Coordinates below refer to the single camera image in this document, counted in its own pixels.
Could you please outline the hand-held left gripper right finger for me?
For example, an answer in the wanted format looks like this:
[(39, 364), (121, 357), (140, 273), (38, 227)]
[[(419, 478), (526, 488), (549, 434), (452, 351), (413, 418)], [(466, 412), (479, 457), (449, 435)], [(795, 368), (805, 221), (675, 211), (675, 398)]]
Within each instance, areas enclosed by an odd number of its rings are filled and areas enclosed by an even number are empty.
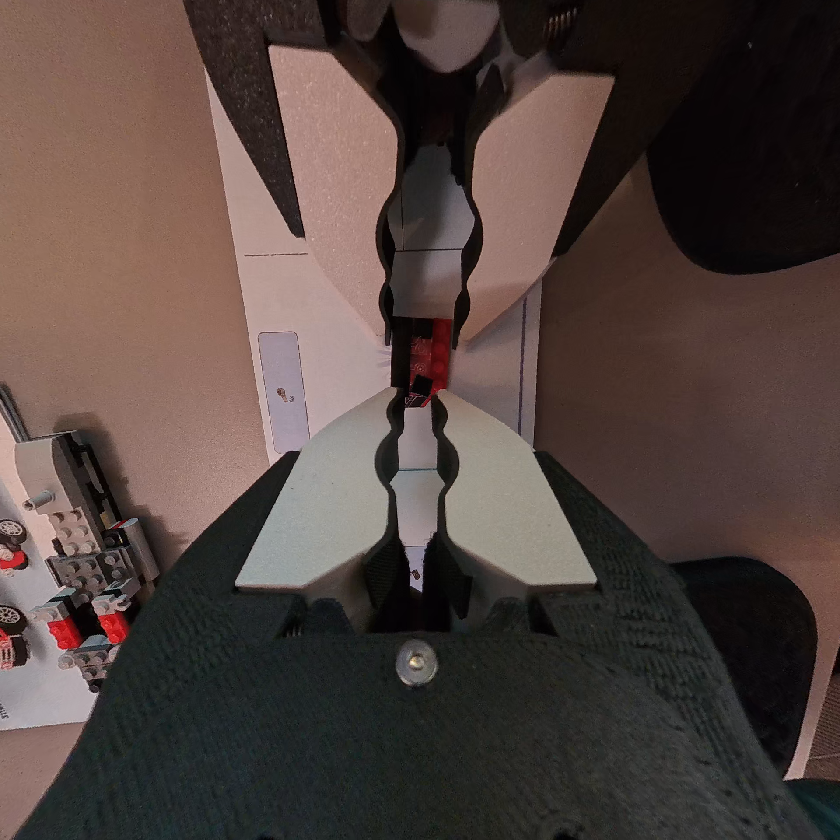
[(456, 624), (482, 624), (500, 599), (593, 592), (592, 565), (517, 433), (451, 391), (432, 399), (440, 585)]

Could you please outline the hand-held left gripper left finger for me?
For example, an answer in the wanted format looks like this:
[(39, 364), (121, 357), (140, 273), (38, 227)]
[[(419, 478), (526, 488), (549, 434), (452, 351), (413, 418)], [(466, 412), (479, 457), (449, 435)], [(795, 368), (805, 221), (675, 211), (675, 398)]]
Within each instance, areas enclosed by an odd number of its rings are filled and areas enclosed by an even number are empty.
[(396, 535), (391, 481), (398, 470), (401, 390), (386, 387), (316, 433), (302, 448), (235, 586), (241, 592), (339, 602), (367, 629), (392, 588), (375, 592), (365, 566)]

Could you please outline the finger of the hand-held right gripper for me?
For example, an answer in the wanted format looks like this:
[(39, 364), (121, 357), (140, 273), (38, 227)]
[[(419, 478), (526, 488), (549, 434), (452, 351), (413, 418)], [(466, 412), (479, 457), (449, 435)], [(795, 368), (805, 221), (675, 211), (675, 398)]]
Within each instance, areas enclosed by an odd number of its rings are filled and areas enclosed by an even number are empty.
[(527, 296), (553, 259), (614, 75), (519, 66), (476, 141), (469, 193), (481, 225), (468, 269), (471, 342)]
[(404, 149), (379, 87), (383, 68), (357, 45), (268, 52), (303, 237), (338, 293), (383, 338), (383, 227)]

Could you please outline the small red black brick assembly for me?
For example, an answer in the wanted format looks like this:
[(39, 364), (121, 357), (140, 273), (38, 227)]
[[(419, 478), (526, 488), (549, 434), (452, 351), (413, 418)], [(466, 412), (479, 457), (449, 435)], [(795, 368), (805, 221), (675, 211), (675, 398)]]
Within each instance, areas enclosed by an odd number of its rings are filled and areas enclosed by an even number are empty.
[(391, 385), (402, 391), (405, 408), (424, 407), (448, 387), (452, 331), (451, 319), (394, 317)]

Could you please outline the grey desk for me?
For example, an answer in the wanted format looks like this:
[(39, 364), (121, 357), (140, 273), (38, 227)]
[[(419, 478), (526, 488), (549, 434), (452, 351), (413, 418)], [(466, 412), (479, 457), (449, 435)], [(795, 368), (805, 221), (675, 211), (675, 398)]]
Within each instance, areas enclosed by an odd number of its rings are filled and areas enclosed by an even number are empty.
[[(268, 467), (181, 2), (2, 2), (2, 382), (86, 428), (163, 566)], [(637, 164), (546, 279), (537, 447), (665, 560), (745, 556), (838, 639), (838, 261), (694, 266)]]

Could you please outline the open white instruction booklet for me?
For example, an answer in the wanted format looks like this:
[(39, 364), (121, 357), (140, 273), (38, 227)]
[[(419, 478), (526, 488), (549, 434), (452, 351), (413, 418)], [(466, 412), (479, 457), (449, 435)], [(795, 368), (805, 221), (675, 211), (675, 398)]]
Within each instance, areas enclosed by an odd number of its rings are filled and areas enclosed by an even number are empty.
[[(299, 449), (353, 406), (390, 384), (391, 350), (374, 336), (291, 235), (212, 83), (206, 82), (234, 240), (269, 462)], [(394, 286), (416, 284), (444, 305), (459, 290), (471, 229), (445, 145), (421, 147), (388, 213)], [(542, 289), (473, 343), (460, 343), (448, 383), (458, 396), (533, 443)]]

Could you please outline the black cushion pad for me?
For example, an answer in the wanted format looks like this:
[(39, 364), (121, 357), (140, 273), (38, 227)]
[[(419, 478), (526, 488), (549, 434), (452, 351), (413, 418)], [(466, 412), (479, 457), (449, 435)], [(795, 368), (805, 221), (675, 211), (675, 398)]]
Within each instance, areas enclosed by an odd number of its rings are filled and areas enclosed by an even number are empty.
[(786, 775), (816, 664), (811, 604), (791, 579), (759, 560), (713, 558), (671, 569), (717, 647), (756, 737)]
[(839, 250), (839, 2), (754, 2), (647, 151), (659, 214), (706, 270)]

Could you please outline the grey toy brick truck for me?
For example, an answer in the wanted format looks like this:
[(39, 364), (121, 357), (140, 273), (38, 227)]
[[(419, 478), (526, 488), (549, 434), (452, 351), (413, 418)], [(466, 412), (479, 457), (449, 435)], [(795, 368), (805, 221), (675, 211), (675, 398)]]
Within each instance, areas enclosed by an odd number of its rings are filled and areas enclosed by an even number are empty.
[(93, 447), (77, 432), (21, 437), (14, 466), (22, 509), (47, 520), (57, 586), (30, 611), (90, 693), (104, 687), (121, 646), (154, 592), (160, 569), (137, 518), (125, 518)]

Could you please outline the booklet with vehicle pictures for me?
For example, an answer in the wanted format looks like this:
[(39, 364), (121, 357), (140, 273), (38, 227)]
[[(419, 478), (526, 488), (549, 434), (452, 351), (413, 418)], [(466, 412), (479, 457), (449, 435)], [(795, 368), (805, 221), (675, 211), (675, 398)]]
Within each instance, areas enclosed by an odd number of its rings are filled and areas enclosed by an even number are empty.
[(84, 722), (97, 694), (90, 693), (78, 672), (58, 667), (56, 643), (46, 626), (30, 616), (57, 591), (45, 564), (52, 554), (52, 528), (44, 518), (23, 511), (25, 490), (14, 466), (15, 442), (36, 437), (5, 385), (1, 409), (2, 729)]

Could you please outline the person's teal patterned pants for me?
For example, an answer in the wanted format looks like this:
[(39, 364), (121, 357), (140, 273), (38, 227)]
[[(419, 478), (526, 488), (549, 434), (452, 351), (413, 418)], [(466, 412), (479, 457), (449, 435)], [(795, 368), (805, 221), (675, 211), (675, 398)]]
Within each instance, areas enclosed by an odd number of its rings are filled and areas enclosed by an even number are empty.
[(825, 839), (839, 839), (839, 782), (798, 779), (785, 782)]

